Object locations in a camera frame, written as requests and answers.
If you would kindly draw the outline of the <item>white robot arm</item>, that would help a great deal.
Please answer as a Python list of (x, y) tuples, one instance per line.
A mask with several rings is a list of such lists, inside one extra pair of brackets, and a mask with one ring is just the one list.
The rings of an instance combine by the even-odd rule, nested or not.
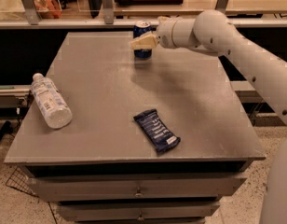
[[(240, 34), (224, 13), (205, 10), (194, 19), (160, 17), (155, 32), (134, 38), (130, 45), (227, 57), (287, 125), (287, 62)], [(287, 139), (269, 170), (259, 224), (287, 224)]]

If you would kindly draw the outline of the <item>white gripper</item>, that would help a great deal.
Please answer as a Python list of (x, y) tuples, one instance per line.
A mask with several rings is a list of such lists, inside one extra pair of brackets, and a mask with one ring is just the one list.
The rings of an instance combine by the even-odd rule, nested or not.
[(200, 45), (194, 34), (194, 19), (159, 16), (157, 20), (157, 36), (148, 32), (133, 38), (130, 41), (132, 49), (154, 49), (158, 41), (166, 49), (196, 49)]

